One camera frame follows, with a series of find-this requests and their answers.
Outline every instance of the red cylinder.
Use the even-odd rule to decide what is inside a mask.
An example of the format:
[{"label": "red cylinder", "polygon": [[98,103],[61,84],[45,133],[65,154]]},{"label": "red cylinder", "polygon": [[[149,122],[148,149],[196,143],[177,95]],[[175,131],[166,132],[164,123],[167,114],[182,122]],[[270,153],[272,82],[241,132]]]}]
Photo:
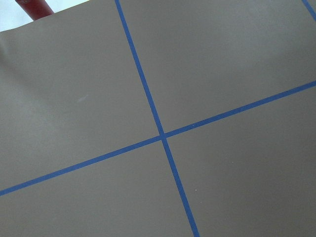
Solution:
[{"label": "red cylinder", "polygon": [[21,8],[32,18],[37,20],[54,14],[45,0],[15,0]]}]

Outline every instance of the blue line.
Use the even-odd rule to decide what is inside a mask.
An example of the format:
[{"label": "blue line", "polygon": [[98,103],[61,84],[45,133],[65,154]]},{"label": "blue line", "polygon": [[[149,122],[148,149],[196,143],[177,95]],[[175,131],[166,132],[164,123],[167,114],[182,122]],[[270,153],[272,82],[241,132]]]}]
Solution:
[{"label": "blue line", "polygon": [[310,12],[311,16],[314,18],[314,20],[316,21],[316,12],[314,11],[313,7],[310,5],[310,3],[308,2],[308,0],[302,0],[302,2],[304,3],[305,7],[307,8],[307,10]]},{"label": "blue line", "polygon": [[127,26],[127,23],[126,23],[124,14],[123,14],[122,7],[121,7],[121,5],[119,3],[119,0],[115,0],[115,3],[117,5],[118,14],[119,14],[119,17],[121,19],[121,22],[122,22],[122,25],[123,25],[123,28],[124,28],[124,31],[125,31],[125,34],[126,34],[126,38],[127,38],[130,50],[132,52],[135,64],[136,64],[136,68],[137,68],[140,80],[141,80],[141,82],[143,84],[143,88],[145,90],[145,93],[146,93],[146,96],[147,96],[150,108],[152,110],[152,113],[153,113],[153,116],[154,116],[154,119],[155,119],[155,122],[156,122],[156,126],[157,126],[158,132],[160,134],[161,141],[162,141],[164,150],[166,152],[166,155],[167,155],[167,158],[168,158],[168,161],[169,161],[169,164],[170,164],[170,168],[171,168],[174,180],[176,182],[176,185],[177,185],[177,188],[178,188],[178,191],[179,191],[182,203],[183,203],[183,207],[184,207],[185,212],[187,214],[187,217],[188,217],[188,220],[189,220],[189,223],[190,223],[193,235],[194,235],[194,237],[199,237],[197,225],[195,223],[193,214],[191,212],[188,199],[187,199],[186,194],[184,192],[184,189],[183,189],[183,186],[182,186],[182,183],[181,183],[181,179],[180,179],[177,167],[175,165],[175,162],[174,162],[171,150],[170,150],[169,145],[168,145],[167,138],[166,138],[165,133],[163,131],[163,127],[162,127],[162,124],[160,122],[160,119],[159,119],[159,116],[158,116],[158,112],[157,112],[155,104],[154,104],[154,100],[153,100],[152,95],[150,93],[150,90],[149,90],[149,87],[148,87],[148,84],[147,84],[147,81],[146,81],[146,78],[145,78],[142,66],[140,64],[140,61],[139,61],[139,58],[138,58],[138,55],[137,55],[137,52],[136,52],[136,49],[135,49],[135,46],[134,46],[134,43],[133,43],[133,40],[132,40],[132,36],[131,36],[131,34],[129,32],[129,29],[128,29],[128,26]]},{"label": "blue line", "polygon": [[69,166],[69,167],[64,168],[64,169],[57,170],[55,172],[52,172],[52,173],[46,174],[44,176],[41,176],[41,177],[38,177],[38,178],[35,178],[35,179],[32,179],[32,180],[29,180],[29,181],[24,182],[22,184],[18,184],[18,185],[15,185],[13,187],[1,190],[0,191],[0,196],[3,196],[5,194],[17,191],[19,189],[23,189],[23,188],[26,188],[28,186],[31,186],[31,185],[43,182],[43,181],[48,180],[48,179],[52,179],[52,178],[60,176],[60,175],[72,172],[74,170],[81,169],[83,167],[86,167],[86,166],[91,165],[91,164],[98,163],[98,162],[103,161],[105,159],[109,159],[109,158],[115,157],[117,155],[120,155],[120,154],[129,152],[129,151],[135,150],[137,148],[146,146],[148,144],[157,142],[159,140],[161,140],[160,136],[153,137],[153,138],[147,139],[145,141],[142,141],[142,142],[139,142],[139,143],[136,143],[136,144],[133,144],[133,145],[121,148],[119,150],[107,153],[105,155],[102,155],[102,156],[99,156],[99,157],[96,157],[96,158],[93,158],[93,159],[86,160],[84,162],[81,162],[81,163]]},{"label": "blue line", "polygon": [[256,102],[251,103],[251,104],[247,104],[247,105],[241,106],[241,107],[239,107],[239,108],[236,108],[236,109],[233,109],[233,110],[224,112],[224,113],[222,113],[222,114],[219,114],[219,115],[216,115],[216,116],[213,116],[213,117],[210,117],[210,118],[201,120],[201,121],[199,121],[199,122],[195,122],[195,123],[192,123],[192,124],[190,124],[190,125],[187,125],[187,126],[178,128],[178,129],[176,129],[176,130],[173,130],[173,131],[171,131],[171,132],[166,133],[165,135],[166,135],[166,137],[171,137],[171,136],[174,136],[174,135],[177,135],[177,134],[180,134],[180,133],[189,131],[189,130],[191,130],[191,129],[195,129],[195,128],[197,128],[197,127],[201,127],[201,126],[203,126],[203,125],[206,125],[206,124],[209,124],[209,123],[218,121],[218,120],[220,120],[220,119],[224,119],[224,118],[227,118],[227,117],[229,117],[229,116],[232,116],[232,115],[235,115],[235,114],[244,112],[244,111],[246,111],[246,110],[250,110],[250,109],[255,108],[255,107],[258,107],[258,106],[260,106],[260,105],[267,104],[267,103],[269,103],[269,102],[271,102],[271,101],[274,101],[274,100],[277,100],[277,99],[280,99],[280,98],[283,98],[283,97],[286,97],[286,96],[295,94],[295,93],[297,93],[297,92],[300,92],[300,91],[309,89],[309,88],[314,87],[314,86],[316,86],[316,80],[315,80],[315,81],[312,81],[312,82],[310,82],[310,83],[307,83],[307,84],[305,84],[305,85],[302,85],[302,86],[299,86],[299,87],[296,87],[296,88],[287,90],[287,91],[285,91],[285,92],[281,92],[281,93],[279,93],[279,94],[276,94],[276,95],[267,97],[267,98],[265,98],[265,99],[258,100],[258,101],[256,101]]}]

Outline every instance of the red object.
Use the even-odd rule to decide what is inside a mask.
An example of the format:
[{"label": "red object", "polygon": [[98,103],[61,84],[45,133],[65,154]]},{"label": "red object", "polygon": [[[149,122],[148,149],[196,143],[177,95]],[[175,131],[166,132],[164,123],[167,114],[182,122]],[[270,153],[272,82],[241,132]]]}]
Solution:
[{"label": "red object", "polygon": [[45,0],[15,0],[21,8],[32,18],[37,20],[54,14]]}]

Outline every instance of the blue tape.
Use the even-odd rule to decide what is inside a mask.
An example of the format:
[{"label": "blue tape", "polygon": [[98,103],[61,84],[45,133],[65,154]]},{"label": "blue tape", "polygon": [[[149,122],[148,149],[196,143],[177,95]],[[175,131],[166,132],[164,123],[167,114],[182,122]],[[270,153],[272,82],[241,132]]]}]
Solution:
[{"label": "blue tape", "polygon": [[307,10],[310,12],[311,16],[314,18],[314,20],[316,21],[316,12],[314,11],[314,9],[312,8],[312,6],[310,5],[310,3],[308,2],[308,0],[302,0],[302,2],[304,3],[305,7],[307,8]]},{"label": "blue tape", "polygon": [[216,115],[216,116],[213,116],[213,117],[210,117],[210,118],[201,120],[201,121],[199,121],[199,122],[195,122],[195,123],[192,123],[192,124],[190,124],[190,125],[187,125],[187,126],[178,128],[178,129],[176,129],[176,130],[173,130],[173,131],[171,131],[171,132],[166,133],[165,135],[166,135],[166,137],[171,137],[171,136],[174,136],[174,135],[177,135],[177,134],[180,134],[180,133],[183,133],[183,132],[186,132],[186,131],[195,129],[195,128],[197,128],[197,127],[201,127],[201,126],[203,126],[203,125],[206,125],[206,124],[209,124],[209,123],[218,121],[218,120],[220,120],[220,119],[224,119],[224,118],[227,118],[227,117],[229,117],[229,116],[232,116],[232,115],[235,115],[235,114],[244,112],[244,111],[246,111],[246,110],[250,110],[250,109],[255,108],[255,107],[258,107],[258,106],[260,106],[260,105],[267,104],[267,103],[269,103],[269,102],[271,102],[271,101],[274,101],[274,100],[277,100],[277,99],[280,99],[280,98],[283,98],[283,97],[286,97],[286,96],[295,94],[295,93],[297,93],[297,92],[300,92],[300,91],[309,89],[309,88],[314,87],[314,86],[316,86],[316,80],[315,80],[315,81],[312,81],[312,82],[310,82],[310,83],[307,83],[307,84],[305,84],[305,85],[302,85],[302,86],[293,88],[293,89],[291,89],[291,90],[287,90],[287,91],[285,91],[285,92],[281,92],[281,93],[279,93],[279,94],[276,94],[276,95],[267,97],[267,98],[265,98],[265,99],[258,100],[258,101],[256,101],[256,102],[251,103],[251,104],[244,105],[244,106],[241,106],[241,107],[239,107],[239,108],[236,108],[236,109],[227,111],[227,112],[225,112],[225,113],[222,113],[222,114],[219,114],[219,115]]},{"label": "blue tape", "polygon": [[18,184],[18,185],[15,185],[15,186],[13,186],[13,187],[10,187],[10,188],[1,190],[1,191],[0,191],[0,196],[3,196],[3,195],[5,195],[5,194],[8,194],[8,193],[17,191],[17,190],[19,190],[19,189],[23,189],[23,188],[26,188],[26,187],[28,187],[28,186],[31,186],[31,185],[34,185],[34,184],[43,182],[43,181],[48,180],[48,179],[52,179],[52,178],[57,177],[57,176],[60,176],[60,175],[63,175],[63,174],[72,172],[72,171],[74,171],[74,170],[81,169],[81,168],[83,168],[83,167],[86,167],[86,166],[91,165],[91,164],[98,163],[98,162],[103,161],[103,160],[105,160],[105,159],[109,159],[109,158],[115,157],[115,156],[117,156],[117,155],[121,155],[121,154],[123,154],[123,153],[129,152],[129,151],[132,151],[132,150],[135,150],[135,149],[137,149],[137,148],[146,146],[146,145],[148,145],[148,144],[157,142],[157,141],[159,141],[159,140],[160,140],[160,136],[153,137],[153,138],[147,139],[147,140],[145,140],[145,141],[142,141],[142,142],[139,142],[139,143],[135,143],[135,144],[130,145],[130,146],[128,146],[128,147],[124,147],[124,148],[118,149],[118,150],[116,150],[116,151],[107,153],[107,154],[105,154],[105,155],[102,155],[102,156],[99,156],[99,157],[96,157],[96,158],[93,158],[93,159],[86,160],[86,161],[84,161],[84,162],[81,162],[81,163],[78,163],[78,164],[69,166],[69,167],[64,168],[64,169],[57,170],[57,171],[52,172],[52,173],[50,173],[50,174],[46,174],[46,175],[44,175],[44,176],[41,176],[41,177],[38,177],[38,178],[35,178],[35,179],[32,179],[32,180],[29,180],[29,181],[24,182],[24,183],[22,183],[22,184]]},{"label": "blue tape", "polygon": [[132,52],[135,64],[136,64],[136,68],[137,68],[140,80],[141,80],[143,88],[145,90],[145,93],[146,93],[146,96],[147,96],[150,108],[152,110],[152,113],[153,113],[153,116],[154,116],[154,120],[155,120],[157,129],[158,129],[158,132],[160,134],[161,141],[162,141],[164,150],[166,152],[166,155],[167,155],[167,158],[168,158],[168,161],[169,161],[169,165],[170,165],[170,168],[171,168],[174,180],[176,182],[176,185],[177,185],[177,188],[178,188],[181,200],[182,200],[183,207],[184,207],[185,212],[187,214],[187,217],[188,217],[188,220],[189,220],[189,223],[190,223],[193,235],[194,235],[194,237],[199,237],[197,225],[195,223],[193,214],[191,212],[191,208],[190,208],[188,199],[187,199],[186,194],[184,192],[184,189],[183,189],[183,186],[182,186],[182,182],[181,182],[181,179],[180,179],[177,167],[175,165],[175,162],[174,162],[171,150],[169,148],[168,141],[167,141],[167,139],[165,137],[165,134],[164,134],[164,131],[163,131],[163,127],[162,127],[162,124],[160,122],[160,119],[159,119],[159,116],[158,116],[158,112],[157,112],[155,104],[154,104],[154,100],[153,100],[152,95],[150,93],[150,90],[149,90],[149,87],[148,87],[148,84],[147,84],[147,81],[146,81],[146,78],[145,78],[142,66],[140,64],[140,61],[139,61],[139,58],[138,58],[138,55],[137,55],[137,52],[136,52],[136,49],[135,49],[132,37],[131,37],[131,34],[129,32],[129,29],[128,29],[128,26],[127,26],[127,23],[126,23],[124,14],[123,14],[122,7],[120,5],[119,0],[115,0],[115,3],[117,5],[118,14],[119,14],[119,17],[121,19],[121,22],[122,22],[122,25],[123,25],[123,28],[124,28],[124,31],[125,31],[125,34],[126,34],[126,38],[127,38],[130,50]]}]

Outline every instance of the white speck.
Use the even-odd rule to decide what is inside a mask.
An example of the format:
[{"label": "white speck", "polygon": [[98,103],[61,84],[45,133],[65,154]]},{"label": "white speck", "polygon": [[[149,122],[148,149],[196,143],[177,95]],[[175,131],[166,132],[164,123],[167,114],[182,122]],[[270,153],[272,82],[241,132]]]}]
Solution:
[{"label": "white speck", "polygon": [[80,99],[77,100],[77,103],[80,103],[80,102],[84,101],[87,97],[88,97],[88,95],[85,95],[84,97],[81,97]]}]

